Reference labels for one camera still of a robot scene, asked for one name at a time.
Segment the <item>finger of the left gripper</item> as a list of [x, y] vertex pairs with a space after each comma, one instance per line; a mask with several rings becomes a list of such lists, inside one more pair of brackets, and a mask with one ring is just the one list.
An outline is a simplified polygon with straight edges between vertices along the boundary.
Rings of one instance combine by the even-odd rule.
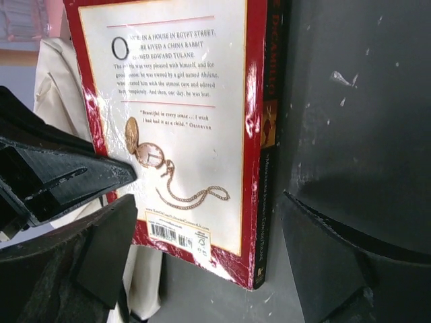
[[38, 226], [136, 180], [128, 163], [1, 138], [1, 227]]

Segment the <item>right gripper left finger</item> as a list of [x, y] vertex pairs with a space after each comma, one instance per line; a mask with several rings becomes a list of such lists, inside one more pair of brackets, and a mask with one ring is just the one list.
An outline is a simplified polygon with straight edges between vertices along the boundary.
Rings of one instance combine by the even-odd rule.
[[135, 232], [132, 194], [1, 249], [2, 322], [106, 322]]

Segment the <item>cream canvas backpack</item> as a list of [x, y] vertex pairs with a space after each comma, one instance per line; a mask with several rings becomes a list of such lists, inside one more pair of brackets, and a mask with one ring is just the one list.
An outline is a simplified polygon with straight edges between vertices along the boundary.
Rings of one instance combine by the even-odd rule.
[[[77, 59], [71, 41], [40, 41], [34, 86], [34, 113], [46, 124], [91, 141]], [[123, 273], [123, 290], [108, 322], [147, 322], [161, 307], [162, 252], [132, 245]]]

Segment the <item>pink three-tier shelf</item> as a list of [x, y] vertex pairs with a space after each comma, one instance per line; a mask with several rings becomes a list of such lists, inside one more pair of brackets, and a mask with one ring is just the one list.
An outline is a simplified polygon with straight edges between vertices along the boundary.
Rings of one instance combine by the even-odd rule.
[[1, 64], [35, 66], [38, 49], [6, 49], [11, 43], [32, 43], [43, 38], [70, 39], [70, 31], [62, 1], [1, 2]]

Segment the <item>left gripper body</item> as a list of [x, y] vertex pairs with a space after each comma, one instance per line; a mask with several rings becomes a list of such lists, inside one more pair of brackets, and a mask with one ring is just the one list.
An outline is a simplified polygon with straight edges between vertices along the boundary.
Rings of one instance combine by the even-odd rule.
[[51, 190], [76, 172], [54, 175], [56, 153], [94, 154], [93, 145], [61, 131], [26, 108], [1, 87], [1, 232], [14, 236], [71, 211], [75, 201], [61, 202]]

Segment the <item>red-bordered white book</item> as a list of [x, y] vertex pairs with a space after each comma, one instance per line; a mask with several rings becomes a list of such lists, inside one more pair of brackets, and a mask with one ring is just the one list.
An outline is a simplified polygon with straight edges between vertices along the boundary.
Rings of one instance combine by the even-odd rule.
[[265, 281], [287, 1], [66, 1], [96, 152], [131, 164], [133, 242]]

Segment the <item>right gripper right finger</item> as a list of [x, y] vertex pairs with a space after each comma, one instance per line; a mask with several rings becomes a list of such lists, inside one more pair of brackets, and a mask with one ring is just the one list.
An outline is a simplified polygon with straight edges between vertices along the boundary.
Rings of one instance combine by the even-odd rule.
[[363, 234], [288, 193], [281, 212], [305, 322], [430, 321], [430, 256]]

